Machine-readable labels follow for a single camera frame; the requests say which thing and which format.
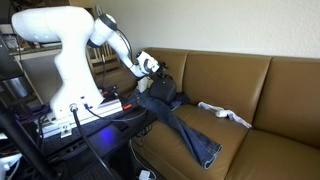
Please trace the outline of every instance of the wall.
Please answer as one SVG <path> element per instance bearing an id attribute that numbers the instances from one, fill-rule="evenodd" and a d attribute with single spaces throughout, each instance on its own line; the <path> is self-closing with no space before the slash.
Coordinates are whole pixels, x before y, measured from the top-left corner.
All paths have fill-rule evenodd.
<path id="1" fill-rule="evenodd" d="M 319 0 L 98 0 L 134 53 L 169 47 L 320 57 Z"/>
<path id="2" fill-rule="evenodd" d="M 27 73 L 40 102 L 48 103 L 62 85 L 61 77 L 54 64 L 54 57 L 60 50 L 50 50 L 21 56 L 21 64 Z"/>

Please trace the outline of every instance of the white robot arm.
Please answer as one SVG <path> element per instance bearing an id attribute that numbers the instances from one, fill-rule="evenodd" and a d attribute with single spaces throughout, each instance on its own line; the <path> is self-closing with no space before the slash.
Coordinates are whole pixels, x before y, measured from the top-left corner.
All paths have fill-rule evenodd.
<path id="1" fill-rule="evenodd" d="M 14 14 L 12 24 L 27 41 L 62 42 L 62 51 L 55 57 L 55 65 L 63 85 L 50 101 L 57 119 L 72 116 L 71 105 L 77 105 L 79 111 L 94 110 L 103 101 L 87 64 L 87 43 L 100 46 L 107 42 L 137 77 L 159 68 L 158 62 L 145 52 L 137 56 L 140 65 L 132 63 L 127 41 L 119 35 L 116 22 L 109 15 L 102 15 L 94 22 L 92 16 L 80 7 L 38 8 Z"/>
<path id="2" fill-rule="evenodd" d="M 95 21 L 94 31 L 88 41 L 91 47 L 99 47 L 107 42 L 119 55 L 121 61 L 136 77 L 143 77 L 159 69 L 158 61 L 145 52 L 137 54 L 139 64 L 133 64 L 129 58 L 129 43 L 118 31 L 116 21 L 108 14 L 102 14 Z"/>

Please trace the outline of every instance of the blue jeans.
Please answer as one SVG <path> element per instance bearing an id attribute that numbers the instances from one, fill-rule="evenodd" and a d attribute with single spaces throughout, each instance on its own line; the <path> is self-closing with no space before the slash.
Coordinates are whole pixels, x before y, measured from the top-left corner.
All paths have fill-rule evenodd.
<path id="1" fill-rule="evenodd" d="M 222 149 L 220 144 L 189 127 L 161 100 L 152 98 L 147 93 L 139 94 L 137 98 L 141 106 L 157 115 L 158 121 L 176 129 L 181 134 L 192 156 L 202 167 L 208 169 L 213 164 Z"/>

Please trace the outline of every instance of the table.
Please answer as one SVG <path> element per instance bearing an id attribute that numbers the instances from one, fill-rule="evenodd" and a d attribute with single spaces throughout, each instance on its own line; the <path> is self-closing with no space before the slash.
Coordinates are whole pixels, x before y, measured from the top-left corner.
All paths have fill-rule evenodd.
<path id="1" fill-rule="evenodd" d="M 93 132 L 88 130 L 94 128 L 93 125 L 90 125 L 92 123 L 86 124 L 83 128 L 87 131 L 88 139 L 100 157 L 109 160 L 110 166 L 117 170 L 124 179 L 136 179 L 128 142 L 155 119 L 154 114 L 142 107 L 137 107 L 123 116 L 121 120 L 114 120 L 104 127 L 98 127 L 98 130 Z M 98 163 L 81 138 L 73 139 L 61 149 L 51 151 L 48 150 L 48 146 L 55 142 L 46 141 L 52 141 L 52 139 L 44 141 L 44 155 L 53 167 L 63 169 L 62 179 L 81 179 L 92 170 L 90 167 Z"/>

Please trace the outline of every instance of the black table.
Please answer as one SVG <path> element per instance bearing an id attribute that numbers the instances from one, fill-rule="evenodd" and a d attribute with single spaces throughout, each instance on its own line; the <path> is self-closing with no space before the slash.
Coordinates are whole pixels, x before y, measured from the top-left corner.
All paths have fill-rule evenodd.
<path id="1" fill-rule="evenodd" d="M 138 106 L 118 119 L 108 117 L 107 120 L 100 119 L 82 125 L 82 128 L 94 149 L 112 169 L 123 179 L 136 179 L 128 142 L 155 119 L 154 114 Z M 63 139 L 60 134 L 46 138 L 43 142 L 43 154 L 50 165 L 63 171 L 61 179 L 83 179 L 96 171 L 92 167 L 99 163 L 82 140 L 77 128 L 73 129 L 71 136 Z M 100 170 L 100 173 L 106 173 L 104 169 Z M 29 174 L 24 172 L 20 179 L 31 177 L 34 173 L 30 169 L 24 171 Z"/>

